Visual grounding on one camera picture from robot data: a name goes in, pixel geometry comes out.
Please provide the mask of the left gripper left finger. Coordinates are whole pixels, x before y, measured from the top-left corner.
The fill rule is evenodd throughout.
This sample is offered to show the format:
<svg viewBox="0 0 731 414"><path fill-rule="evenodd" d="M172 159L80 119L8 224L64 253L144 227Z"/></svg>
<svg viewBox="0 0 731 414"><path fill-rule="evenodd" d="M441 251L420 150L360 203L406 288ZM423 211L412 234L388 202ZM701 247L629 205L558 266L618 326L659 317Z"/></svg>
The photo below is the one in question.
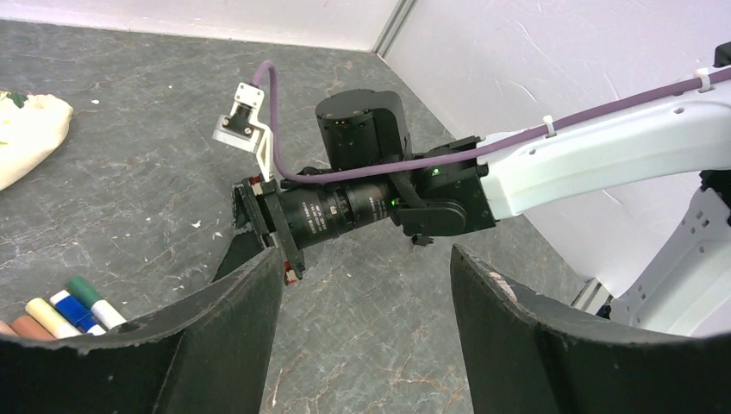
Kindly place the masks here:
<svg viewBox="0 0 731 414"><path fill-rule="evenodd" d="M256 413L283 293L268 248L102 336L1 342L4 413Z"/></svg>

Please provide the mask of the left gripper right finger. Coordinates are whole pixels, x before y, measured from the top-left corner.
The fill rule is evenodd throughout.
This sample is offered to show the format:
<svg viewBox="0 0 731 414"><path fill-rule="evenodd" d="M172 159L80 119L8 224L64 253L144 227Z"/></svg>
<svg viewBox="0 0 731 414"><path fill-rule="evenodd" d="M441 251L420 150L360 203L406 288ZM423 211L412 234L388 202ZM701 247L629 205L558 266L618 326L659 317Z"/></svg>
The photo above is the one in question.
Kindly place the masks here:
<svg viewBox="0 0 731 414"><path fill-rule="evenodd" d="M454 245L451 291L477 413L727 413L730 337L629 327L572 308Z"/></svg>

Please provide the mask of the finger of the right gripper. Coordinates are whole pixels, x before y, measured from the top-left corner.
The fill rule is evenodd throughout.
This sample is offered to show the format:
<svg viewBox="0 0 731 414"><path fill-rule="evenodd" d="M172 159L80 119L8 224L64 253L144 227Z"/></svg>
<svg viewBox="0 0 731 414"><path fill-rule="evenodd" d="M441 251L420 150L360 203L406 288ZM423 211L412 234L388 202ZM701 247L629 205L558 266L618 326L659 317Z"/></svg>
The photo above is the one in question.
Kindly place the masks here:
<svg viewBox="0 0 731 414"><path fill-rule="evenodd" d="M240 279L247 263L266 249L265 242L253 231L235 235L211 282Z"/></svg>

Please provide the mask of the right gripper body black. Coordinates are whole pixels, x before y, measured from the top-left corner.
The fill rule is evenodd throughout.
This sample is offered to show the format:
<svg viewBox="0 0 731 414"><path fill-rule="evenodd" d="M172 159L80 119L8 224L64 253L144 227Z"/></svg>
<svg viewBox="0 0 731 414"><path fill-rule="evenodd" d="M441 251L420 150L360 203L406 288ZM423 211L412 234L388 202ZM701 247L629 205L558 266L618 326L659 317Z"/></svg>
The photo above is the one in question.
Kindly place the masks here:
<svg viewBox="0 0 731 414"><path fill-rule="evenodd" d="M251 177L232 186L234 236L255 232L268 248L282 254L284 283L293 285L303 279L303 253L297 247L285 217L278 182Z"/></svg>

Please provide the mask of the white pen blue end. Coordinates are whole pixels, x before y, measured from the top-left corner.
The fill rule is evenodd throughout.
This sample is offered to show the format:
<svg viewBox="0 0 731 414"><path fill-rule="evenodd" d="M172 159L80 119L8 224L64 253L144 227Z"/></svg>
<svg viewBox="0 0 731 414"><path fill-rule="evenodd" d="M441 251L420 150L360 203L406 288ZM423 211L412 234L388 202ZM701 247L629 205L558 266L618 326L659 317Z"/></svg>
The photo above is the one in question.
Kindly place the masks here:
<svg viewBox="0 0 731 414"><path fill-rule="evenodd" d="M92 316L91 311L67 290L55 293L50 297L49 302L61 316L83 334L100 336L106 333L106 330Z"/></svg>

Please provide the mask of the white pen capped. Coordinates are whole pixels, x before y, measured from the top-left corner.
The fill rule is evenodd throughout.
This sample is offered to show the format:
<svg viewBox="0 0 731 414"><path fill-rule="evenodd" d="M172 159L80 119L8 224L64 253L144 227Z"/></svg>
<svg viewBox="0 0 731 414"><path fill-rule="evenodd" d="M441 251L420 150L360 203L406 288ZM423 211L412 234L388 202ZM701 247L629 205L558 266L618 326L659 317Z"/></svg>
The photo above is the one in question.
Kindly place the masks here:
<svg viewBox="0 0 731 414"><path fill-rule="evenodd" d="M81 276L66 281L66 289L83 304L106 329L113 329L128 320L97 289Z"/></svg>

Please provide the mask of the white pen yellow tip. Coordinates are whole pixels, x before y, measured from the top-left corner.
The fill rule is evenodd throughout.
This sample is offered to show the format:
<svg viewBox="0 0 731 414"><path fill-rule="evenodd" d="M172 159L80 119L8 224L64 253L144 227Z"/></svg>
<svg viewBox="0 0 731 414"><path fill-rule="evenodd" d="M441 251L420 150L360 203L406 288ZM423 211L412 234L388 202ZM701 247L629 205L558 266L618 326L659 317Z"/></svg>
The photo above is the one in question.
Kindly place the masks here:
<svg viewBox="0 0 731 414"><path fill-rule="evenodd" d="M30 299L25 304L24 309L37 323L57 339L82 335L79 329L69 323L43 298Z"/></svg>

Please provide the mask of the black pen cap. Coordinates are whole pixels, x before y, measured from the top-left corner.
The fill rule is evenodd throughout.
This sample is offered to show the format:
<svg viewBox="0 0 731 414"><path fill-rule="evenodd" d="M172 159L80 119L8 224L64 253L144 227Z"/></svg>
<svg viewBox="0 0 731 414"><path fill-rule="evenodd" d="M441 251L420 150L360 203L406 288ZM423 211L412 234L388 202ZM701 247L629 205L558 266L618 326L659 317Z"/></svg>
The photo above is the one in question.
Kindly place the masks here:
<svg viewBox="0 0 731 414"><path fill-rule="evenodd" d="M429 235L414 234L411 236L411 242L414 246L426 247L434 243L434 238Z"/></svg>

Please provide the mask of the white pen pink tip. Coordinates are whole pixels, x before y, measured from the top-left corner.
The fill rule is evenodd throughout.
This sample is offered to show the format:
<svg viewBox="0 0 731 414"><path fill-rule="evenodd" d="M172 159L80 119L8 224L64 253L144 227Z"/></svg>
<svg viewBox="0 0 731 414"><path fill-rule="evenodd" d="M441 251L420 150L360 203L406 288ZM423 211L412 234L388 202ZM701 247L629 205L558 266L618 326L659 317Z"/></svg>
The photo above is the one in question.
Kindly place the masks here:
<svg viewBox="0 0 731 414"><path fill-rule="evenodd" d="M18 337L18 334L4 321L0 321L0 333L6 336Z"/></svg>

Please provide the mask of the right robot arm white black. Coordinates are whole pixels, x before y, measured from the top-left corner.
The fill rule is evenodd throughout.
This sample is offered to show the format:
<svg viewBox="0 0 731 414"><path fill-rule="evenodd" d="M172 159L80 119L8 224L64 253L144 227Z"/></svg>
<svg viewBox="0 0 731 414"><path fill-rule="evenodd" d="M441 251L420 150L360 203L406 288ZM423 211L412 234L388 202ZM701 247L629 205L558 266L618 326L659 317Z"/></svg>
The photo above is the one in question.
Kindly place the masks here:
<svg viewBox="0 0 731 414"><path fill-rule="evenodd" d="M678 336L730 330L730 46L711 69L517 132L412 149L394 91L353 89L316 106L325 168L287 170L278 132L278 72L262 62L240 83L216 141L252 154L258 174L232 189L234 239L217 270L266 248L284 282L303 278L306 248L390 219L416 246L493 228L572 196L678 173L700 185L637 280L592 312Z"/></svg>

